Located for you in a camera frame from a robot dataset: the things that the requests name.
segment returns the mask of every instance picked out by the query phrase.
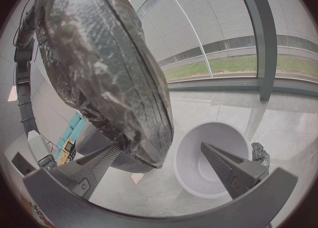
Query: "building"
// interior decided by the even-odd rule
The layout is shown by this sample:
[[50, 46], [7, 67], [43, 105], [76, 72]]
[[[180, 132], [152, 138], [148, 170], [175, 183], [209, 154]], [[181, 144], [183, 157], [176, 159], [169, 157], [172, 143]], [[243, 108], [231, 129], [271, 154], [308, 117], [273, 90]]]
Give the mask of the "building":
[[[255, 55], [255, 39], [243, 0], [178, 0], [208, 59]], [[173, 0], [130, 0], [142, 21], [146, 44], [163, 71], [203, 61], [199, 45]], [[300, 0], [268, 0], [278, 55], [318, 62], [318, 37]]]

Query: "lamp post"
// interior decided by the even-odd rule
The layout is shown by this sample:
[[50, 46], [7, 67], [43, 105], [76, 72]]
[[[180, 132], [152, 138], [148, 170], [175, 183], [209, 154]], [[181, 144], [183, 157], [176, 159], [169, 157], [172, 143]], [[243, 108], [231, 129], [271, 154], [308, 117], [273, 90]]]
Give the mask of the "lamp post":
[[208, 58], [206, 57], [206, 54], [205, 54], [205, 51], [203, 49], [203, 46], [201, 44], [201, 41], [199, 39], [199, 36], [197, 35], [197, 32], [195, 31], [190, 19], [188, 18], [188, 16], [186, 15], [185, 11], [182, 9], [181, 5], [179, 4], [179, 2], [177, 0], [173, 0], [175, 1], [176, 5], [179, 7], [179, 9], [181, 10], [182, 14], [184, 15], [185, 19], [187, 20], [187, 22], [189, 23], [189, 26], [190, 28], [192, 29], [193, 33], [194, 33], [194, 36], [195, 38], [197, 39], [197, 42], [199, 43], [199, 46], [200, 46], [200, 49], [201, 49], [201, 52], [202, 52], [202, 55], [204, 57], [204, 60], [205, 60], [205, 63], [206, 63], [206, 66], [208, 68], [208, 71], [209, 71], [209, 75], [210, 75], [210, 78], [213, 78], [213, 75], [212, 75], [212, 71], [211, 71], [211, 67], [210, 67], [210, 64], [209, 64], [209, 61], [208, 61]]

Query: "bucket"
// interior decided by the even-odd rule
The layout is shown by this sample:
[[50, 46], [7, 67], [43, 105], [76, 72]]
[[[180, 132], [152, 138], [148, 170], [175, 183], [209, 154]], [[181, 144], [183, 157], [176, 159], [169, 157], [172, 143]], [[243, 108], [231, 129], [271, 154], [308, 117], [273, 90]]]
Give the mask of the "bucket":
[[181, 186], [201, 198], [225, 196], [227, 190], [201, 153], [202, 142], [248, 160], [252, 160], [252, 147], [240, 129], [223, 121], [201, 123], [186, 132], [177, 144], [173, 170]]

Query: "rectangular opening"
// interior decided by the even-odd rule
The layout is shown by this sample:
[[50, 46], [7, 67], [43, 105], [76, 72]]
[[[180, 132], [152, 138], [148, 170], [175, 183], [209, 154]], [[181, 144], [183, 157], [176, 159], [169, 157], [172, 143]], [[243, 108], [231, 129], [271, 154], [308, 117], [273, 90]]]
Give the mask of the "rectangular opening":
[[35, 170], [35, 168], [29, 164], [19, 152], [14, 156], [11, 162], [24, 176]]

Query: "ceiling light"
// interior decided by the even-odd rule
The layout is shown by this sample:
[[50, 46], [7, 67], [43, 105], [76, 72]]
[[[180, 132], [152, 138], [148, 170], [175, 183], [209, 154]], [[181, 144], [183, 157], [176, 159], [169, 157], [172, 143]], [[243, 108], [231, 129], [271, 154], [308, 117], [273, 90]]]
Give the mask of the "ceiling light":
[[12, 102], [12, 101], [16, 101], [18, 99], [17, 96], [17, 87], [16, 86], [12, 86], [11, 88], [11, 92], [8, 98], [8, 102]]

